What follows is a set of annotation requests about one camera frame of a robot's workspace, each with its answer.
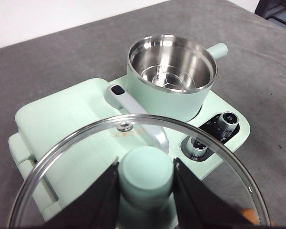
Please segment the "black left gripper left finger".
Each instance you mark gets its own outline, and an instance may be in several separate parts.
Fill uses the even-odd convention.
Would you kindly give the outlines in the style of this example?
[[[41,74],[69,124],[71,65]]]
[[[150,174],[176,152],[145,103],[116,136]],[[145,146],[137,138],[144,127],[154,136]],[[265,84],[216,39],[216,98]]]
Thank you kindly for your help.
[[[114,229],[120,204],[118,162],[78,198],[44,224],[45,229]]]

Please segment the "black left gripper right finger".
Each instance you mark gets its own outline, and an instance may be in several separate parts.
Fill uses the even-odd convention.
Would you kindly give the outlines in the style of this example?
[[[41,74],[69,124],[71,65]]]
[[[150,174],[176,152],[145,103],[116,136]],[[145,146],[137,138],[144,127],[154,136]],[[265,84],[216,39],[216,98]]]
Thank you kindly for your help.
[[[174,159],[173,194],[181,229],[253,229],[253,209],[236,210],[207,186],[181,161]]]

